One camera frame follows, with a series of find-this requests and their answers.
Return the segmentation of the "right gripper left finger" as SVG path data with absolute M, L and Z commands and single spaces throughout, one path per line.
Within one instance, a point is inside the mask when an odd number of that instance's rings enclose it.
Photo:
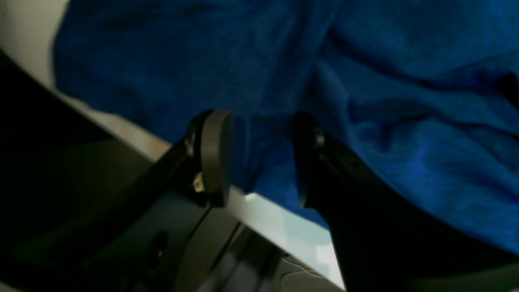
M 169 292 L 198 210 L 226 207 L 232 111 L 155 163 L 118 140 L 1 160 L 1 282 L 23 292 Z

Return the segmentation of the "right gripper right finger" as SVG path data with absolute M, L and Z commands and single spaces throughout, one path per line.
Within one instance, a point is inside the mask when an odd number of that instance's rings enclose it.
M 304 112 L 293 118 L 300 204 L 329 226 L 349 292 L 511 292 L 518 257 L 436 220 Z

